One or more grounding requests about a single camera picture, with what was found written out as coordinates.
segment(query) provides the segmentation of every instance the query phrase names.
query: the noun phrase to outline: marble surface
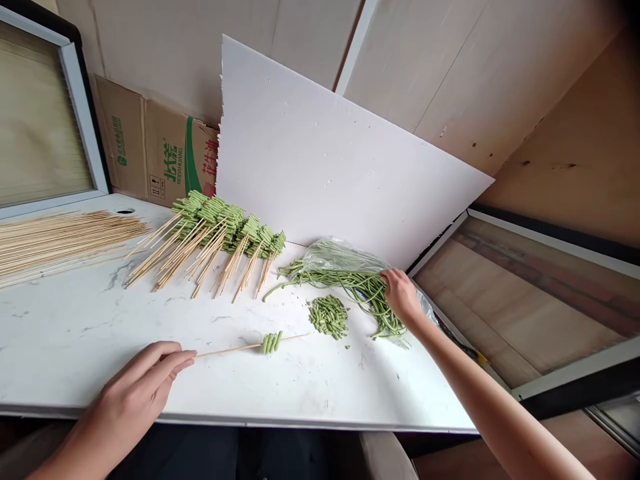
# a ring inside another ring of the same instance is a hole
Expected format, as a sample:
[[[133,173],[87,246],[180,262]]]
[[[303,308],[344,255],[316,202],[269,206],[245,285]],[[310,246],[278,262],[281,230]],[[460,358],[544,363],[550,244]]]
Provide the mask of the marble surface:
[[[118,194],[51,212],[127,207],[152,228],[171,216],[164,207]],[[261,293],[282,281],[276,279],[276,267],[304,250],[288,243]],[[286,337],[309,335],[283,342],[275,355],[243,350],[196,360],[174,382],[161,421],[476,432],[435,362],[410,334],[405,336],[408,349],[371,340],[375,321],[354,304],[345,339],[335,341],[314,330],[307,300],[333,293],[347,304],[342,291],[287,287],[266,303],[245,291],[232,304],[236,275],[214,300],[208,290],[226,255],[194,300],[195,284],[181,275],[156,293],[150,275],[125,290],[128,273],[146,256],[0,291],[0,414],[78,416],[104,382],[156,340],[178,341],[204,353],[260,343],[265,333],[284,330]]]

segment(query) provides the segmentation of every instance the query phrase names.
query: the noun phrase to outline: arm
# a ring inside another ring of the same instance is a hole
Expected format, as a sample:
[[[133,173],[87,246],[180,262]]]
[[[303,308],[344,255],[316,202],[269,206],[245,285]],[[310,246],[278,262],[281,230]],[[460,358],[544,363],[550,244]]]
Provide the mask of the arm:
[[[420,340],[513,479],[584,479],[590,472],[422,312],[415,287],[400,270],[381,272],[393,312]]]
[[[28,479],[104,479],[151,428],[173,380],[195,354],[176,342],[148,345],[109,380],[60,448]]]

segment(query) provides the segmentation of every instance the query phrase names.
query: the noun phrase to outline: cardboard box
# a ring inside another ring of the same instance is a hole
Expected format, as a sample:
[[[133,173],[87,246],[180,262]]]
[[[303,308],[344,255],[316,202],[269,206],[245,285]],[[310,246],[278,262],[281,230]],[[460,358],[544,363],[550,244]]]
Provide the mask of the cardboard box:
[[[190,190],[215,195],[218,130],[95,76],[114,190],[170,207]]]

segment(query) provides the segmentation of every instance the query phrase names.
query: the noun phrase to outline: right hand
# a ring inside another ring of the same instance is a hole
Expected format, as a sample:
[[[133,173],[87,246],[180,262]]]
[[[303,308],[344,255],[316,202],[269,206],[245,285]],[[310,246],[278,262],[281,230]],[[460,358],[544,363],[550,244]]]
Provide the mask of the right hand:
[[[389,269],[380,272],[382,280],[387,284],[385,298],[391,310],[409,330],[414,325],[426,321],[415,286],[402,270]]]

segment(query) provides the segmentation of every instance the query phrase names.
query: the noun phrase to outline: white foam board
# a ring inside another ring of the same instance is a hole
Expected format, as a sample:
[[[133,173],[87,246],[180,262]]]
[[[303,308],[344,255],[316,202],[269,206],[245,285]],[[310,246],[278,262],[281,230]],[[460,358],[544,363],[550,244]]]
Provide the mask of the white foam board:
[[[288,240],[332,235],[406,269],[493,182],[224,37],[218,195]]]

